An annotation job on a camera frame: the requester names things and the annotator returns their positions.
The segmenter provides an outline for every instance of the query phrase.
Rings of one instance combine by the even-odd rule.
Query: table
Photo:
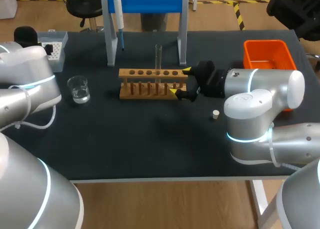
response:
[[[231,158],[223,99],[119,100],[119,68],[153,68],[155,44],[162,44],[163,69],[182,69],[176,39],[176,32],[126,32],[125,51],[118,46],[115,67],[107,68],[102,33],[69,33],[64,69],[56,74],[62,100],[53,125],[46,130],[12,127],[4,134],[77,182],[252,180],[292,174],[272,163],[242,165]],[[293,30],[189,32],[187,66],[212,60],[218,69],[243,68],[244,41],[258,39],[285,41],[306,81],[301,106],[280,114],[275,126],[319,123],[320,86]],[[91,99],[86,104],[73,103],[67,80],[75,75],[88,79]],[[193,78],[187,82],[190,88],[193,83]],[[221,112],[215,121],[210,119],[213,110]],[[41,111],[27,121],[44,125],[51,113]]]

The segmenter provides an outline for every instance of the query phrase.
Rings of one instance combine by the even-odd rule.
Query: orange plastic box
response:
[[[246,40],[243,64],[245,69],[297,70],[282,40]]]

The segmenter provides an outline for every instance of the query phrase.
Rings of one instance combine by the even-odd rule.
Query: floor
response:
[[[240,13],[246,30],[286,28],[266,13],[265,3],[241,3]],[[188,15],[190,31],[239,30],[233,6],[198,4]],[[167,30],[178,30],[179,15],[170,14]],[[32,26],[37,31],[78,32],[81,20],[71,16],[60,1],[19,1],[13,19],[0,20],[0,42],[13,39],[19,26]],[[102,25],[101,17],[97,24]],[[140,16],[125,14],[126,31],[141,31]],[[305,51],[320,54],[319,42],[301,40]],[[281,180],[263,182],[267,199],[277,193]],[[248,182],[140,182],[78,184],[85,206],[82,229],[256,229]],[[280,223],[273,227],[282,228]]]

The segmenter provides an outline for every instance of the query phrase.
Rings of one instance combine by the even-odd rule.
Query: glass test tube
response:
[[[155,45],[155,74],[160,75],[161,73],[161,60],[162,60],[162,45]],[[159,78],[155,79],[155,83],[160,83]]]

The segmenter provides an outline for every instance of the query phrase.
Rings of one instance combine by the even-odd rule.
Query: black tablecloth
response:
[[[154,68],[155,44],[162,45],[162,68],[178,66],[177,33],[124,33],[115,67],[107,67],[103,33],[69,33],[63,72],[56,74],[62,101],[46,130],[27,126],[4,134],[70,180],[283,176],[293,171],[273,164],[242,165],[230,156],[223,99],[200,95],[195,102],[119,100],[119,68]],[[189,32],[187,66],[212,60],[219,69],[243,68],[245,40],[281,39],[305,78],[301,106],[282,113],[275,126],[320,123],[318,80],[294,31]],[[91,99],[76,105],[68,78],[88,79]],[[210,119],[219,110],[217,120]],[[44,125],[52,110],[26,121]]]

